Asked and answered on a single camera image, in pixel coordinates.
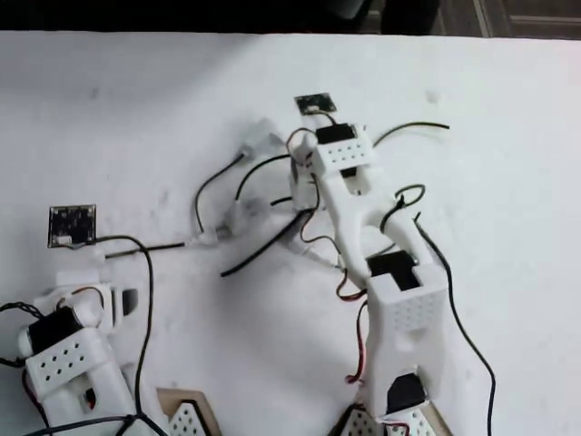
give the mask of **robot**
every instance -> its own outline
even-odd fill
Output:
[[[329,116],[329,107],[321,100],[316,103],[313,106],[308,98],[302,114],[312,115],[314,108]],[[427,406],[440,389],[442,314],[450,286],[447,272],[406,210],[403,197],[396,198],[389,189],[364,126],[329,119],[332,124],[326,127],[301,128],[306,134],[299,146],[289,148],[289,154],[295,210],[325,205],[341,268],[359,288],[357,297],[367,297],[369,337],[361,352],[360,371],[351,380],[360,383],[357,401],[330,434],[350,434],[346,429],[357,425],[364,413],[369,434],[384,434],[387,429],[375,424],[387,423],[390,433],[385,434],[409,434],[417,425],[431,429],[433,435],[449,435],[441,418],[436,419],[439,424],[422,420],[430,414]],[[360,239],[365,226],[388,236],[397,250],[366,257]],[[74,243],[62,235],[55,241]],[[62,279],[34,302],[48,314],[21,333],[19,348],[51,425],[137,412],[135,368],[120,367],[107,341],[134,310],[135,300],[134,293],[118,292],[110,284]],[[166,434],[178,434],[163,414],[155,390],[144,381],[140,386],[143,412]],[[156,434],[144,422],[131,424],[125,434]],[[105,423],[87,427],[83,434],[119,434],[119,427],[119,422]]]

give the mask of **red wire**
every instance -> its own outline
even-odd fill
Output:
[[[348,384],[353,384],[361,378],[363,374],[363,369],[365,368],[365,344],[363,343],[363,336],[361,334],[361,313],[363,308],[367,306],[367,300],[363,302],[359,308],[359,313],[357,314],[357,346],[359,348],[359,362],[357,364],[357,372],[353,375],[348,375],[345,377],[345,382]]]
[[[337,286],[337,290],[335,291],[335,294],[344,302],[356,302],[358,299],[360,299],[362,296],[364,296],[367,293],[367,289],[363,289],[359,292],[355,292],[355,293],[352,293],[349,295],[341,295],[340,291],[341,291],[341,289],[343,289],[345,287],[345,284],[347,284],[347,277],[348,277],[347,268],[344,268],[343,269],[343,278],[341,279],[341,282]]]
[[[46,413],[44,412],[43,405],[40,402],[38,402],[38,400],[36,399],[36,396],[34,395],[33,390],[30,388],[30,386],[28,386],[27,376],[28,376],[28,372],[26,370],[23,370],[22,371],[22,385],[25,388],[26,396],[28,397],[30,402],[34,405],[34,407],[36,408],[36,410],[40,414],[40,417],[43,420],[44,426],[48,429],[48,428],[50,428],[50,424],[48,422],[48,418],[46,417]]]
[[[405,422],[390,422],[389,424],[385,424],[388,427],[403,427],[406,429],[405,436],[409,436],[409,426]]]

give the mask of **small black circuit board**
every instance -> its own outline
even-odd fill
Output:
[[[48,248],[66,247],[94,241],[97,206],[53,206],[48,215]]]
[[[328,93],[302,95],[300,97],[294,97],[294,101],[297,102],[297,106],[302,115],[308,115],[318,111],[326,112],[327,114],[337,112],[337,108]]]

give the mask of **dark floor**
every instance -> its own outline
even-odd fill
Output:
[[[432,33],[451,36],[581,39],[581,0],[440,0]],[[379,28],[376,0],[365,33]]]

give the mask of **white table surface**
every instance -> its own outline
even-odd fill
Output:
[[[383,163],[394,187],[428,186],[424,227],[497,373],[495,435],[578,434],[581,43],[0,34],[2,301],[32,300],[56,271],[90,257],[46,249],[50,205],[96,203],[100,235],[180,240],[192,234],[195,189],[233,157],[248,125],[268,115],[288,134],[300,125],[292,97],[317,92],[372,137],[413,120],[451,124],[394,136]],[[204,195],[206,222],[247,169]],[[248,195],[288,194],[286,173],[281,163],[256,174]],[[279,213],[214,250],[153,255],[148,376],[204,391],[225,435],[323,435],[353,398],[343,377],[356,366],[358,305],[334,296],[337,271],[275,246],[230,279],[218,275],[288,219]],[[140,257],[104,273],[144,292]],[[143,315],[115,346],[137,353]],[[24,316],[1,315],[3,355],[15,354]],[[447,332],[436,404],[455,434],[483,435],[488,376],[449,314]],[[0,379],[2,433],[41,426],[19,374],[2,369]]]

